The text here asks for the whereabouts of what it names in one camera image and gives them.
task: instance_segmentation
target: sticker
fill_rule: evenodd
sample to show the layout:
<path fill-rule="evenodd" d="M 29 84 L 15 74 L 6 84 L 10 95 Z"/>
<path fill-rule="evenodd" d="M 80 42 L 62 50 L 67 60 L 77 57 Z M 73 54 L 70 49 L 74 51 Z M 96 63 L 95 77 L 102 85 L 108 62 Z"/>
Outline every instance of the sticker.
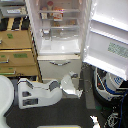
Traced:
<path fill-rule="evenodd" d="M 7 10 L 7 13 L 11 13 L 11 14 L 20 14 L 20 9 L 13 9 L 13 10 Z"/>
<path fill-rule="evenodd" d="M 14 58 L 28 58 L 26 53 L 13 54 Z"/>
<path fill-rule="evenodd" d="M 119 46 L 117 44 L 110 43 L 108 47 L 108 51 L 115 53 L 119 56 L 122 56 L 124 58 L 128 58 L 128 49 L 125 47 Z"/>
<path fill-rule="evenodd" d="M 13 68 L 8 68 L 9 70 L 13 69 Z"/>
<path fill-rule="evenodd" d="M 9 39 L 13 39 L 13 35 L 12 34 L 7 34 Z"/>
<path fill-rule="evenodd" d="M 5 55 L 1 55 L 1 58 L 5 58 Z"/>

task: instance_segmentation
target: label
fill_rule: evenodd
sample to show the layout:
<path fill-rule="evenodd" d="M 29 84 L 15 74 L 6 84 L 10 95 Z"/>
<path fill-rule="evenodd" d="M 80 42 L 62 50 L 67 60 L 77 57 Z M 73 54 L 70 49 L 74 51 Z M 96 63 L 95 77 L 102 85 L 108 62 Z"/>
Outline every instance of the label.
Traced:
<path fill-rule="evenodd" d="M 62 21 L 63 17 L 61 13 L 53 13 L 54 21 Z"/>
<path fill-rule="evenodd" d="M 13 35 L 12 34 L 7 34 L 9 39 L 13 39 Z"/>
<path fill-rule="evenodd" d="M 5 58 L 5 55 L 1 55 L 1 58 Z"/>
<path fill-rule="evenodd" d="M 26 53 L 13 54 L 14 58 L 28 58 Z"/>
<path fill-rule="evenodd" d="M 9 70 L 13 69 L 13 68 L 8 68 Z"/>
<path fill-rule="evenodd" d="M 119 56 L 122 56 L 124 58 L 128 58 L 128 49 L 125 47 L 119 46 L 117 44 L 110 43 L 108 47 L 108 51 L 115 53 Z"/>
<path fill-rule="evenodd" d="M 7 13 L 20 14 L 20 9 L 7 10 Z"/>

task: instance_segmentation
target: drawer handle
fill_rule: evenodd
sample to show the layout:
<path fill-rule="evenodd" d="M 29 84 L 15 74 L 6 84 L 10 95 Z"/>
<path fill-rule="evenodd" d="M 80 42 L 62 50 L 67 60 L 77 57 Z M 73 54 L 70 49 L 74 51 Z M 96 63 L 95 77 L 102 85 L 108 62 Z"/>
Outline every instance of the drawer handle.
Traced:
<path fill-rule="evenodd" d="M 57 63 L 51 61 L 51 62 L 49 62 L 49 63 L 54 64 L 54 65 L 57 65 L 57 66 L 64 66 L 64 65 L 69 64 L 69 63 L 71 63 L 71 62 L 68 61 L 68 62 L 65 62 L 65 63 L 63 63 L 63 64 L 57 64 Z"/>
<path fill-rule="evenodd" d="M 9 62 L 9 59 L 7 59 L 7 61 L 0 61 L 0 64 L 8 63 L 8 62 Z"/>
<path fill-rule="evenodd" d="M 8 73 L 0 73 L 0 75 L 15 75 L 16 71 L 14 72 L 8 72 Z"/>

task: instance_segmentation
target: refrigerator shelf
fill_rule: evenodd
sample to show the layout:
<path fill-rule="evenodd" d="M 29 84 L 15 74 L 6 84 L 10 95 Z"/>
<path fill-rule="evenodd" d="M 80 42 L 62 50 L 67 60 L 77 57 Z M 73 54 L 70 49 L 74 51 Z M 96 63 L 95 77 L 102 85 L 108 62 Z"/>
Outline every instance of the refrigerator shelf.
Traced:
<path fill-rule="evenodd" d="M 77 13 L 77 12 L 80 12 L 79 9 L 63 9 L 63 10 L 46 10 L 46 11 L 43 11 L 43 10 L 39 10 L 38 13 Z"/>
<path fill-rule="evenodd" d="M 119 42 L 122 42 L 122 43 L 125 43 L 125 44 L 128 44 L 128 40 L 126 40 L 124 38 L 121 38 L 121 37 L 118 37 L 118 36 L 115 36 L 115 35 L 112 35 L 110 33 L 104 32 L 104 31 L 100 31 L 100 30 L 92 28 L 91 32 L 102 35 L 102 36 L 105 36 L 105 37 L 108 37 L 108 38 L 111 38 L 113 40 L 116 40 L 116 41 L 119 41 Z"/>
<path fill-rule="evenodd" d="M 79 19 L 79 18 L 78 17 L 63 17 L 63 20 L 76 20 L 76 19 Z M 47 19 L 42 19 L 42 21 L 43 20 L 53 20 L 54 21 L 54 17 L 51 16 L 51 17 L 48 17 Z"/>
<path fill-rule="evenodd" d="M 113 27 L 116 27 L 116 28 L 119 28 L 119 29 L 122 29 L 125 31 L 128 31 L 128 25 L 127 24 L 124 24 L 123 22 L 120 22 L 118 20 L 104 17 L 102 15 L 94 14 L 94 16 L 92 17 L 92 20 L 98 21 L 100 23 L 104 23 L 104 24 L 107 24 L 107 25 L 110 25 L 110 26 L 113 26 Z"/>
<path fill-rule="evenodd" d="M 51 27 L 51 29 L 79 29 L 79 25 L 67 25 L 67 26 L 60 26 L 60 27 Z"/>

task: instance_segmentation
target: cabinet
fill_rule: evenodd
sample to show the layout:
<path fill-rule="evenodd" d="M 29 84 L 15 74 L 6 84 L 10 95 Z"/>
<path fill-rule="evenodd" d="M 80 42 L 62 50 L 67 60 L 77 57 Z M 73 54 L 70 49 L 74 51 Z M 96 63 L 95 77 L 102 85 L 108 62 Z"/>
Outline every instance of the cabinet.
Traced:
<path fill-rule="evenodd" d="M 79 69 L 80 73 L 81 64 L 77 64 L 77 59 L 72 61 L 70 69 L 68 65 L 60 69 L 51 64 L 51 61 L 58 65 L 56 63 L 60 60 L 74 60 L 69 59 L 69 56 L 79 56 L 81 63 L 87 62 L 125 80 L 128 79 L 127 0 L 25 2 L 43 79 L 59 78 L 70 70 L 75 72 L 73 66 Z"/>
<path fill-rule="evenodd" d="M 28 30 L 0 31 L 0 41 L 0 75 L 38 76 L 41 81 L 37 54 L 29 28 Z"/>

